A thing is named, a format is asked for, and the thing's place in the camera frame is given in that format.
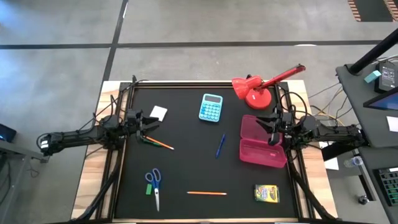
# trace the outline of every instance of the scissors blade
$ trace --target scissors blade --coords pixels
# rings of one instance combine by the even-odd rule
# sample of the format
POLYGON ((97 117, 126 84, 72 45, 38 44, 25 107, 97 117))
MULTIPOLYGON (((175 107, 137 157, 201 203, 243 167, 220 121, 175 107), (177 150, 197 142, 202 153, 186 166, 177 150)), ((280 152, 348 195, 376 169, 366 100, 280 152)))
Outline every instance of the scissors blade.
POLYGON ((159 212, 159 189, 155 189, 156 209, 159 212))

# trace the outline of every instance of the blue scissors handle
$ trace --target blue scissors handle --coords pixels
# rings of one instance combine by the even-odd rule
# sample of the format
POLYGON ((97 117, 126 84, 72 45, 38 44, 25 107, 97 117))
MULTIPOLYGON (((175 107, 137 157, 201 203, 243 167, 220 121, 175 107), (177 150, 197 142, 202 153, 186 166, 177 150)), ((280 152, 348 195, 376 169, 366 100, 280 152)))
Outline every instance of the blue scissors handle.
POLYGON ((158 168, 153 168, 152 172, 145 174, 145 179, 150 182, 154 188, 159 188, 159 182, 162 180, 162 176, 158 168))

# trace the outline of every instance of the computer monitor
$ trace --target computer monitor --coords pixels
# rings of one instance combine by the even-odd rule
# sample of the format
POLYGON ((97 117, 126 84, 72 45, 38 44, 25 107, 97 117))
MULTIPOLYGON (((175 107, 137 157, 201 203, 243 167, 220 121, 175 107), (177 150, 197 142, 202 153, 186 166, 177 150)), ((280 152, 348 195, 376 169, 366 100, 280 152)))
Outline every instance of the computer monitor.
POLYGON ((398 87, 366 101, 363 106, 379 110, 398 110, 398 87))

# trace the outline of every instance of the calculator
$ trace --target calculator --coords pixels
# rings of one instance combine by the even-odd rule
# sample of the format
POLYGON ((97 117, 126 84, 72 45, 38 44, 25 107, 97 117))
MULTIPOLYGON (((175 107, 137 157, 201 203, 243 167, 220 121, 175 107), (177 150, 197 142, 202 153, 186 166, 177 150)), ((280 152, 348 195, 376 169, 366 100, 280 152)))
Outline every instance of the calculator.
POLYGON ((223 97, 204 94, 200 105, 199 119, 211 122, 220 120, 221 106, 223 105, 223 97))

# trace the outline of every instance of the concrete floor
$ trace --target concrete floor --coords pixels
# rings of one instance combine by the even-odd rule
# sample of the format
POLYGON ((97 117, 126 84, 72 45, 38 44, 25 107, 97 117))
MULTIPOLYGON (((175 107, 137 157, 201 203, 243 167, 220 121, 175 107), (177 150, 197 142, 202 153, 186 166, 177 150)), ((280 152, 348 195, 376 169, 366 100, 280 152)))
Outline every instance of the concrete floor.
MULTIPOLYGON (((0 0, 0 44, 111 43, 122 0, 0 0)), ((356 22, 345 0, 132 0, 119 43, 382 39, 396 23, 356 22)), ((302 63, 308 95, 337 83, 335 67, 373 46, 117 49, 110 80, 222 80, 248 73, 269 79, 302 63)), ((16 144, 37 150, 44 132, 73 130, 91 118, 109 49, 0 50, 0 123, 16 129, 16 144)), ((394 47, 388 55, 398 54, 394 47)), ((323 106, 337 87, 310 103, 323 106)), ((344 100, 332 104, 335 114, 344 100)), ((346 103, 343 111, 350 108, 346 103)), ((341 119, 358 123, 354 113, 341 119)), ((84 147, 64 150, 26 173, 13 223, 70 218, 84 147)), ((339 216, 388 223, 382 208, 353 203, 356 179, 331 179, 339 216)))

